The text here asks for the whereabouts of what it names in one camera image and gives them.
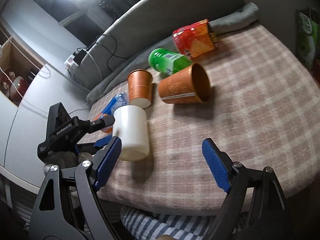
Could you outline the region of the grey sofa backrest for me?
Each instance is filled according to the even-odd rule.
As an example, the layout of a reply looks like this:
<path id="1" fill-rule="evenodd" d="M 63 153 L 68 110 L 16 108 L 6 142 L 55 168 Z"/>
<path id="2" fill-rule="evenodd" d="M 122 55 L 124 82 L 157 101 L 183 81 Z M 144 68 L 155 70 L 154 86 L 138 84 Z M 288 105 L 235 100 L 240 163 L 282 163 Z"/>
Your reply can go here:
<path id="1" fill-rule="evenodd" d="M 92 90 L 138 52 L 169 37 L 180 27 L 215 20 L 244 5 L 244 0 L 141 0 L 94 40 L 79 65 L 68 68 L 72 80 Z"/>

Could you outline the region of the green plastic cup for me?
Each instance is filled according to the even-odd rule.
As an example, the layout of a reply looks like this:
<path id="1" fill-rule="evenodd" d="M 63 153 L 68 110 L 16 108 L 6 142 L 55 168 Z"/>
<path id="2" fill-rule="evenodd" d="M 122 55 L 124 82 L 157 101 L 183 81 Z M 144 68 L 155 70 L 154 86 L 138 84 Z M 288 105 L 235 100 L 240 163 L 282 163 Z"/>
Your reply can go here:
<path id="1" fill-rule="evenodd" d="M 163 48 L 153 50 L 148 57 L 148 64 L 154 70 L 171 76 L 193 64 L 185 55 Z"/>

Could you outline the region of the grey rolled blanket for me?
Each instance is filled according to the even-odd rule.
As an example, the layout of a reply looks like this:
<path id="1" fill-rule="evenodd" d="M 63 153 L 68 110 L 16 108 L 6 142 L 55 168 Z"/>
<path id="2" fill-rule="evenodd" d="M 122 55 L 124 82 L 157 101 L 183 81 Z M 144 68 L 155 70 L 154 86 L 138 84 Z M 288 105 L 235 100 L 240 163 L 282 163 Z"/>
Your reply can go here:
<path id="1" fill-rule="evenodd" d="M 258 16 L 258 6 L 253 2 L 249 2 L 236 12 L 210 21 L 205 26 L 210 34 L 221 35 L 249 26 L 258 19 Z M 159 70 L 161 62 L 166 61 L 169 58 L 169 54 L 176 53 L 180 54 L 180 58 L 184 57 L 176 48 L 173 37 L 170 36 L 157 42 L 117 66 L 112 74 L 105 77 L 89 92 L 86 100 L 90 103 L 96 102 L 116 85 L 127 80 L 127 76 L 134 70 L 148 67 Z"/>

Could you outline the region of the black power adapter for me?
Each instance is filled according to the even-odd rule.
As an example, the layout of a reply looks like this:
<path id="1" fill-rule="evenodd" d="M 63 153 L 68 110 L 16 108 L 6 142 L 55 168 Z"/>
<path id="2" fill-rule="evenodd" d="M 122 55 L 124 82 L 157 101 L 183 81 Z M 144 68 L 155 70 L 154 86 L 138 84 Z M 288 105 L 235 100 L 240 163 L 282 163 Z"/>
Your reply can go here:
<path id="1" fill-rule="evenodd" d="M 86 49 L 81 48 L 81 49 L 75 51 L 73 53 L 73 55 L 74 55 L 73 61 L 77 65 L 79 65 L 81 63 L 81 61 L 84 59 L 84 57 L 87 55 L 87 51 L 86 51 Z"/>

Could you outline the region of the white power strip with plugs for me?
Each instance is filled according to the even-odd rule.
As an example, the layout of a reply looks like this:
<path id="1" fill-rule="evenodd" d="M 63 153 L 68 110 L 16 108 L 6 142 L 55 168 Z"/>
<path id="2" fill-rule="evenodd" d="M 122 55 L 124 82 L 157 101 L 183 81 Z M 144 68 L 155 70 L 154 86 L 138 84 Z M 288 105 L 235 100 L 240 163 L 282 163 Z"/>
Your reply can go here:
<path id="1" fill-rule="evenodd" d="M 65 67 L 66 69 L 68 69 L 68 68 L 72 65 L 73 59 L 74 59 L 74 55 L 71 55 L 71 56 L 69 56 L 69 57 L 67 58 L 67 60 L 64 62 L 64 67 Z"/>

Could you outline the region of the orange paper cup white base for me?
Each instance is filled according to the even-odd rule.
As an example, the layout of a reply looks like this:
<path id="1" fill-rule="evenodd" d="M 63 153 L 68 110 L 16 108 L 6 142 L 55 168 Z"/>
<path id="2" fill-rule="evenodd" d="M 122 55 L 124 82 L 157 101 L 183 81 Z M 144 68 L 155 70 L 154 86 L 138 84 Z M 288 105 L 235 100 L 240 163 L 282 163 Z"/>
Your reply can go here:
<path id="1" fill-rule="evenodd" d="M 133 70 L 127 77 L 129 102 L 145 109 L 151 105 L 152 81 L 150 72 L 144 69 Z"/>

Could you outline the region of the green box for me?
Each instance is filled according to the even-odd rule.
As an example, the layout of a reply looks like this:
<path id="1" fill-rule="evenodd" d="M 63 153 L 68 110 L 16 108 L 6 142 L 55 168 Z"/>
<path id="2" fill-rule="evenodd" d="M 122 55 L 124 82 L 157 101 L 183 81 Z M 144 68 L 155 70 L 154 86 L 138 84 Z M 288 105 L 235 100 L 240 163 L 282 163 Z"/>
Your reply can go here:
<path id="1" fill-rule="evenodd" d="M 319 12 L 300 10 L 297 18 L 297 53 L 304 66 L 312 71 L 319 55 Z"/>

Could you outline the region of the white plastic cup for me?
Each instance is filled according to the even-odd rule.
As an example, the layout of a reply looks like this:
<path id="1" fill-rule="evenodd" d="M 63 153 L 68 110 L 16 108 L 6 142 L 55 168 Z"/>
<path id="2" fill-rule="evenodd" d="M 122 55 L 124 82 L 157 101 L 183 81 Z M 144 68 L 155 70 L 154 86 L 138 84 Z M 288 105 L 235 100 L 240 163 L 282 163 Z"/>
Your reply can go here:
<path id="1" fill-rule="evenodd" d="M 121 139 L 122 161 L 140 161 L 150 153 L 146 112 L 134 105 L 118 108 L 114 112 L 112 135 Z"/>

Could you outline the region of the red orange snack cup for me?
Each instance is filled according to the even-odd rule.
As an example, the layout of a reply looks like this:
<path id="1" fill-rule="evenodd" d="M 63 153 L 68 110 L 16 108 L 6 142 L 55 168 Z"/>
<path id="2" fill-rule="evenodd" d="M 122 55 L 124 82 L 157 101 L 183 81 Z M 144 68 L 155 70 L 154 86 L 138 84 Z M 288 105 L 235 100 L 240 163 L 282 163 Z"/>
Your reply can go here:
<path id="1" fill-rule="evenodd" d="M 219 48 L 217 35 L 208 19 L 175 30 L 172 39 L 178 51 L 189 59 Z"/>

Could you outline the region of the orange paper cup open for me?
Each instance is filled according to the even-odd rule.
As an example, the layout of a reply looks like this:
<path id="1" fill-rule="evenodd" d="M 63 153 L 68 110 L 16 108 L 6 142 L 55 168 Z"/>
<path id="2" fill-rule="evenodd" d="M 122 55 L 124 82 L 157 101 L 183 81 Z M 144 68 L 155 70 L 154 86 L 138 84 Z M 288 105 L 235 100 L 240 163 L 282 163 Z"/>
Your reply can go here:
<path id="1" fill-rule="evenodd" d="M 206 71 L 200 64 L 193 63 L 163 79 L 158 85 L 158 94 L 168 104 L 207 103 L 210 89 Z"/>

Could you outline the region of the striped trousers leg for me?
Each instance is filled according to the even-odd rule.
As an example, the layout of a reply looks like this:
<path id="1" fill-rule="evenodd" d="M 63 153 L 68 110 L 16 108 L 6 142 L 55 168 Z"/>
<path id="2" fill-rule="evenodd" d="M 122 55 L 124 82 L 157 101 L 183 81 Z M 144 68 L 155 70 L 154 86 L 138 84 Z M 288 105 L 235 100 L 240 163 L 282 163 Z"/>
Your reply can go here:
<path id="1" fill-rule="evenodd" d="M 166 215 L 123 206 L 120 218 L 135 239 L 157 239 L 162 235 L 174 239 L 202 239 L 216 217 Z"/>

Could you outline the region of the white cabinet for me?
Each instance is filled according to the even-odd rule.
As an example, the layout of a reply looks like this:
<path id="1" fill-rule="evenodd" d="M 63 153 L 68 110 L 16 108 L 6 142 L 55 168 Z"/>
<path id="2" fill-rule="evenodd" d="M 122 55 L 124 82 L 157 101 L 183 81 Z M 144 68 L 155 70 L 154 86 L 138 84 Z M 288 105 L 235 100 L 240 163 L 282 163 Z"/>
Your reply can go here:
<path id="1" fill-rule="evenodd" d="M 59 102 L 70 116 L 88 119 L 91 104 L 86 92 L 45 65 L 28 87 L 9 132 L 1 174 L 34 194 L 44 180 L 44 163 L 37 156 L 37 147 L 46 138 L 49 107 Z"/>

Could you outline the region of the red white vase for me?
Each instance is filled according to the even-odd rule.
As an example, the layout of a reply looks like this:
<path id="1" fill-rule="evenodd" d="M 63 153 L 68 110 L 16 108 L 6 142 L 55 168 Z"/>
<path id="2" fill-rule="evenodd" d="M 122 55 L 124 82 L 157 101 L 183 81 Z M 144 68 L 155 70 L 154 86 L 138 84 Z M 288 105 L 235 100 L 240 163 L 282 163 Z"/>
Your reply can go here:
<path id="1" fill-rule="evenodd" d="M 25 81 L 25 79 L 21 76 L 16 77 L 16 79 L 13 81 L 13 84 L 11 85 L 10 92 L 9 92 L 9 98 L 19 104 L 25 95 L 28 88 L 28 84 Z"/>

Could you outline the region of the blue orange Arctic Ocean cup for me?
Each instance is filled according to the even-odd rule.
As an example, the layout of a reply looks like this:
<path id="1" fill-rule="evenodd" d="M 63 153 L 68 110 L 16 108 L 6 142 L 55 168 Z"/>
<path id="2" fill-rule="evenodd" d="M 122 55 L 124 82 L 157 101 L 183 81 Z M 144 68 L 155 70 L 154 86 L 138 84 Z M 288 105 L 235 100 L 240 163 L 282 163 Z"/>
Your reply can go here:
<path id="1" fill-rule="evenodd" d="M 126 92 L 118 93 L 111 99 L 111 101 L 107 104 L 107 106 L 95 117 L 94 120 L 102 119 L 107 115 L 114 115 L 114 112 L 118 108 L 122 106 L 126 106 L 127 104 L 128 104 L 127 93 Z"/>

